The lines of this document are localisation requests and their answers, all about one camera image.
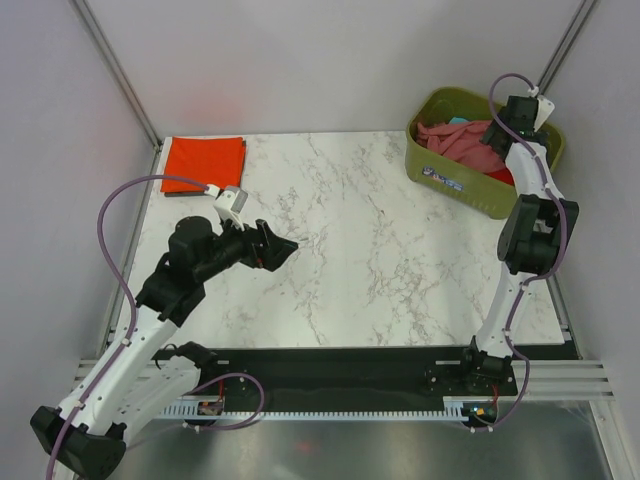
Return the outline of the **pink t-shirt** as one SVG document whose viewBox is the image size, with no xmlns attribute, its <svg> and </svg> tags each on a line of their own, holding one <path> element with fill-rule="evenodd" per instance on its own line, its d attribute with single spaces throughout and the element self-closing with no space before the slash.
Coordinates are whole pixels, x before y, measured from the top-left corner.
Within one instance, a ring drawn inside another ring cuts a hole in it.
<svg viewBox="0 0 640 480">
<path fill-rule="evenodd" d="M 416 125 L 415 141 L 433 153 L 483 174 L 505 168 L 504 161 L 489 146 L 481 142 L 491 125 L 489 120 L 461 123 Z"/>
</svg>

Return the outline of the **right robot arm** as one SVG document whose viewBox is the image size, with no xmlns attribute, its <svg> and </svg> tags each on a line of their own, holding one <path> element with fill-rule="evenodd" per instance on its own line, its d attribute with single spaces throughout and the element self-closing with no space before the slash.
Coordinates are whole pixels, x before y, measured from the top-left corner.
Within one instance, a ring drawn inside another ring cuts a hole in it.
<svg viewBox="0 0 640 480">
<path fill-rule="evenodd" d="M 504 160 L 517 199 L 498 239 L 496 294 L 457 371 L 460 386 L 469 393 L 491 394 L 508 386 L 522 309 L 532 288 L 559 268 L 579 215 L 578 204 L 555 185 L 547 162 L 547 135 L 541 127 L 551 112 L 548 100 L 511 96 L 492 112 L 482 139 Z"/>
</svg>

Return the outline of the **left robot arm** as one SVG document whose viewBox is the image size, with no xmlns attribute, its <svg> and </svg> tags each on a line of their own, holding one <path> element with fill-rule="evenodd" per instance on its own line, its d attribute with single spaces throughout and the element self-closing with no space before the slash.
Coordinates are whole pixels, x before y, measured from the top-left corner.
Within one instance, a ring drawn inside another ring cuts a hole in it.
<svg viewBox="0 0 640 480">
<path fill-rule="evenodd" d="M 136 381 L 204 299 L 208 280 L 237 263 L 273 272 L 297 248 L 264 220 L 240 227 L 227 220 L 216 234 L 204 217 L 182 219 L 135 299 L 130 325 L 68 397 L 33 414 L 31 428 L 50 457 L 46 476 L 62 464 L 84 479 L 108 478 L 162 410 L 184 394 L 215 389 L 220 371 L 212 354 L 195 342 L 179 347 L 145 383 Z"/>
</svg>

